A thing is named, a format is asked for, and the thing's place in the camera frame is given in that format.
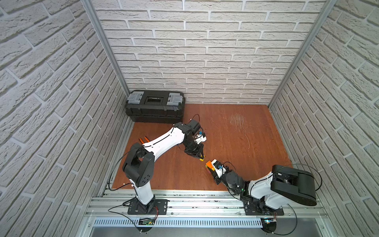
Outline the orange lego brick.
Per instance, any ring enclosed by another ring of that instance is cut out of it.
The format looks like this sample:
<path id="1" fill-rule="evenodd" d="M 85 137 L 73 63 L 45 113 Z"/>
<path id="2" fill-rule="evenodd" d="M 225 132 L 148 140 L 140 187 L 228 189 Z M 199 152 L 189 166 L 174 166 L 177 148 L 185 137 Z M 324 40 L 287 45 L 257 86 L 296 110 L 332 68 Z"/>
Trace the orange lego brick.
<path id="1" fill-rule="evenodd" d="M 212 163 L 211 163 L 211 161 L 208 161 L 208 162 L 206 163 L 206 166 L 207 166 L 209 169 L 211 169 L 211 170 L 215 170 L 214 167 L 213 167 L 213 165 L 212 165 Z"/>

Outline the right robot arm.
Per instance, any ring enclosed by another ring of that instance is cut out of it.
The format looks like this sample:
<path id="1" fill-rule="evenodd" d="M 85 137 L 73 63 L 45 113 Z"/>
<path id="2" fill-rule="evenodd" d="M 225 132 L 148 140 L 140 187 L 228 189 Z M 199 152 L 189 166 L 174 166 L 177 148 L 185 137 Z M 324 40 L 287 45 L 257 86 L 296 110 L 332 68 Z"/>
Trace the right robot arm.
<path id="1" fill-rule="evenodd" d="M 218 160 L 206 167 L 216 184 L 224 184 L 228 192 L 243 202 L 246 215 L 283 215 L 284 205 L 298 203 L 316 206 L 314 175 L 289 166 L 274 165 L 266 176 L 245 181 L 236 171 Z"/>

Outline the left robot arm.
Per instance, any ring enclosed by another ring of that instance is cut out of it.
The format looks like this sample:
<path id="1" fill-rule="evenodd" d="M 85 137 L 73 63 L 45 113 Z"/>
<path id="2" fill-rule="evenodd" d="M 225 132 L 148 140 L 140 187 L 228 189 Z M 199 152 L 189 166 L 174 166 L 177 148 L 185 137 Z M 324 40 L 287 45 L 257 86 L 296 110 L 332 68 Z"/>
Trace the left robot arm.
<path id="1" fill-rule="evenodd" d="M 150 142 L 133 144 L 122 167 L 136 192 L 130 213 L 144 215 L 156 210 L 156 198 L 150 180 L 154 174 L 155 161 L 161 155 L 174 146 L 183 144 L 187 155 L 203 161 L 204 141 L 206 135 L 200 123 L 192 119 L 187 124 L 182 122 L 174 124 L 169 131 Z"/>

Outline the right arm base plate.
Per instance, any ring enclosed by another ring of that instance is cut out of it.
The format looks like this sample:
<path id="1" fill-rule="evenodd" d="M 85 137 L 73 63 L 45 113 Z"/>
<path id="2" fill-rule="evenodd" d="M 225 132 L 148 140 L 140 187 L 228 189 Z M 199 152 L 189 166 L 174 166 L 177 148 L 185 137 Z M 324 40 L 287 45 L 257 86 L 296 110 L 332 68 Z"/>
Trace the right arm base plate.
<path id="1" fill-rule="evenodd" d="M 282 208 L 273 209 L 264 204 L 264 201 L 243 201 L 246 216 L 283 216 Z"/>

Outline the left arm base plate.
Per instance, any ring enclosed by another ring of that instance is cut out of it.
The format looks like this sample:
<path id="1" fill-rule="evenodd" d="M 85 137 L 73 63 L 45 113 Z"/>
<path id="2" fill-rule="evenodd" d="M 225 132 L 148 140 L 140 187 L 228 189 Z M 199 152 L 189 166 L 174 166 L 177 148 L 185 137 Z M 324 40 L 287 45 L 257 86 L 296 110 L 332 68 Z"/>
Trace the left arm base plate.
<path id="1" fill-rule="evenodd" d="M 134 198 L 128 208 L 128 215 L 166 215 L 169 200 L 152 199 L 148 204 L 142 204 Z"/>

